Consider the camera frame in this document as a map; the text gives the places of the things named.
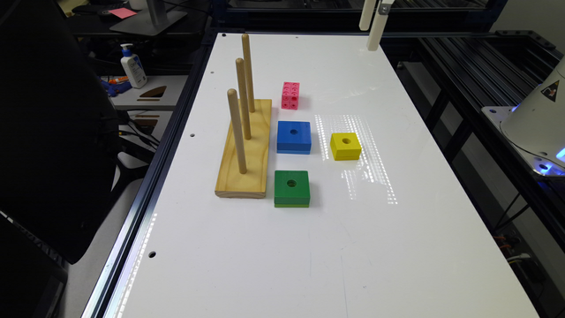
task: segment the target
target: metal frame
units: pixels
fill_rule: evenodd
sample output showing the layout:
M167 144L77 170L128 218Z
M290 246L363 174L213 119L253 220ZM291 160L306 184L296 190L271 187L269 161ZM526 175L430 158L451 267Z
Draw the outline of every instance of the metal frame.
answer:
M178 142L185 129L186 121L192 109L192 103L200 85L202 75L206 70L207 60L212 51L216 33L205 34L200 52L197 55L192 68L191 75L186 81L177 106L163 134L160 146L157 148L154 160L149 165L138 195L136 196L130 212L124 221L115 245L112 247L109 258L104 265L93 293L87 303L82 317L103 317L111 310L113 296L121 294L125 286L119 283L122 273L129 273L134 264L134 258L130 257L130 251L138 248L142 243L137 234L144 231L153 214L153 208L159 197L159 192L167 177Z
M488 103L517 105L537 83L532 85L525 78L518 78L522 72L517 70L514 65L503 64L501 59L493 58L493 67L509 70L505 74L508 75L508 83L514 85L514 91L504 90L505 87L470 86L473 81L467 80L465 76L473 73L474 68L481 66L475 64L476 60L471 61L465 60L466 57L451 56L453 51L462 48L451 48L449 45L445 41L422 38L419 39L419 46L417 47L418 55L421 57L424 66L442 87L443 94L448 97L463 118L463 122L444 149L446 159L452 161L471 133L475 133L508 179L530 204L561 249L565 251L565 192L558 188L561 187L561 184L534 175L527 163L523 162L520 155L480 111L480 108ZM548 58L553 57L555 64L559 60L557 55L553 53L546 54L546 56ZM444 102L442 98L440 102L435 103L431 111L432 115L429 115L426 121L433 122L441 115Z
M386 32L488 32L508 0L489 0L480 8L393 7ZM243 27L253 31L358 32L361 9L230 8L227 0L213 0L217 27Z

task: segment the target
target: white tabletop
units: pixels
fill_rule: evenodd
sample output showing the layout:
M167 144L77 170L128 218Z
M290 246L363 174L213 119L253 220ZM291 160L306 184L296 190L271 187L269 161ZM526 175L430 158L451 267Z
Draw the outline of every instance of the white tabletop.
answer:
M273 100L267 198L214 194L243 55L240 34L219 35L119 315L538 316L381 49L250 37L255 98ZM300 82L296 111L281 110L284 81ZM276 153L278 120L311 122L310 155ZM344 132L358 161L332 158ZM275 170L308 170L310 208L274 208Z

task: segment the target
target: wooden base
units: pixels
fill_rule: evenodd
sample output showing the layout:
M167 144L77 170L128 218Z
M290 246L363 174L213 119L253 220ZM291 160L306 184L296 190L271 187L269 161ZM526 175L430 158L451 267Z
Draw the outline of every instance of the wooden base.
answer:
M215 184L220 198L261 199L267 188L268 142L271 128L271 100L255 100L255 112L249 114L251 139L244 139L247 173L239 173L236 144L230 124L223 149L222 165Z

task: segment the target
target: pink block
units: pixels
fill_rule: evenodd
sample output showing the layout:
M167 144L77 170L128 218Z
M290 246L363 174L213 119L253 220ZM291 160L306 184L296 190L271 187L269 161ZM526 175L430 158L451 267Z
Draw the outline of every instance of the pink block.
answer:
M282 85L282 108L284 110L297 110L299 96L300 83L284 82L284 85Z

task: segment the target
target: soap bottle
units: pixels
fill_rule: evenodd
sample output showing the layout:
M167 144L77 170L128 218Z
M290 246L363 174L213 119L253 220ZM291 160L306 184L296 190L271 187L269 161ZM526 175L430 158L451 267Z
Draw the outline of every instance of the soap bottle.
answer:
M142 88L147 83L147 76L143 71L143 66L141 66L139 57L136 54L132 54L132 52L128 49L128 47L132 45L133 44L130 43L121 44L124 57L122 57L120 61L122 62L125 75L127 75L132 87Z

